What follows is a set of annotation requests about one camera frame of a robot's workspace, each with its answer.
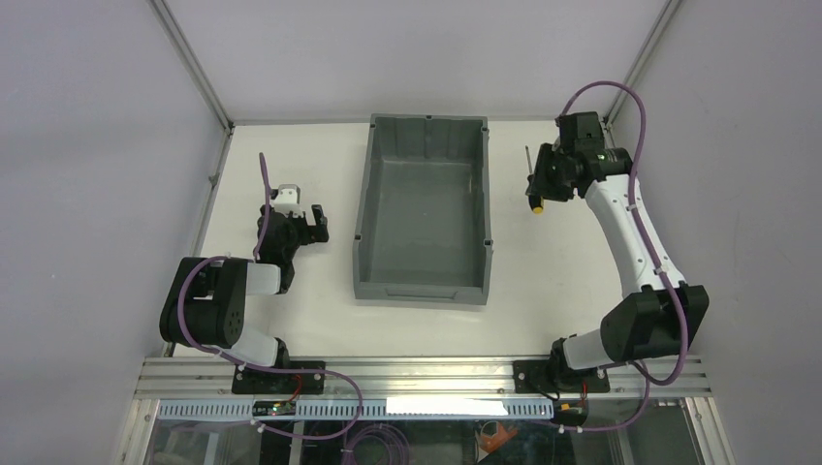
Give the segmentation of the black yellow handled screwdriver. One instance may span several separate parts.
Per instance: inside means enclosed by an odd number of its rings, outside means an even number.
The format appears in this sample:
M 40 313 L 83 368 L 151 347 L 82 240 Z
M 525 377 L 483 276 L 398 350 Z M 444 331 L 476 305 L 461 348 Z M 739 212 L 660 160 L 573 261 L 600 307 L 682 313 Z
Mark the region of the black yellow handled screwdriver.
M 543 206 L 543 199 L 537 195 L 532 195 L 529 192 L 531 187 L 531 183 L 534 179 L 534 168 L 532 163 L 532 158 L 530 155 L 529 147 L 526 145 L 524 147 L 524 152 L 526 156 L 527 168 L 528 168 L 528 175 L 526 177 L 527 180 L 527 188 L 526 188 L 526 196 L 528 198 L 529 208 L 534 214 L 541 214 L 544 210 Z

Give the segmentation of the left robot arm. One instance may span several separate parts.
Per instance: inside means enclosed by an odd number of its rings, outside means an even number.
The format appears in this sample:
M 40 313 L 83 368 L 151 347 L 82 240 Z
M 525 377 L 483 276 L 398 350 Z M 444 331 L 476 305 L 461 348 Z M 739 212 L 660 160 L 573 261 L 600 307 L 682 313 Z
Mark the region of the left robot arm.
M 298 250 L 329 241 L 328 219 L 319 204 L 311 206 L 312 224 L 303 213 L 265 208 L 261 212 L 262 243 L 253 259 L 181 259 L 159 320 L 164 341 L 225 357 L 243 367 L 292 368 L 282 339 L 245 323 L 246 299 L 286 294 L 295 278 Z

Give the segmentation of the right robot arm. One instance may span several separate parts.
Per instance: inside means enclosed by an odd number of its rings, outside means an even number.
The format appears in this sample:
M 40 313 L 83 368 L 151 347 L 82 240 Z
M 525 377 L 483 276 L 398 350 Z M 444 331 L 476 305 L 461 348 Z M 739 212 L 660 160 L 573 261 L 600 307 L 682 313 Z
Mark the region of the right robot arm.
M 607 147 L 597 113 L 564 114 L 555 124 L 556 142 L 540 146 L 527 177 L 529 207 L 539 213 L 547 201 L 583 199 L 611 249 L 622 300 L 598 328 L 556 340 L 544 376 L 573 388 L 612 365 L 674 356 L 673 372 L 655 380 L 670 384 L 708 310 L 707 291 L 689 285 L 668 258 L 641 201 L 633 160 L 626 149 Z

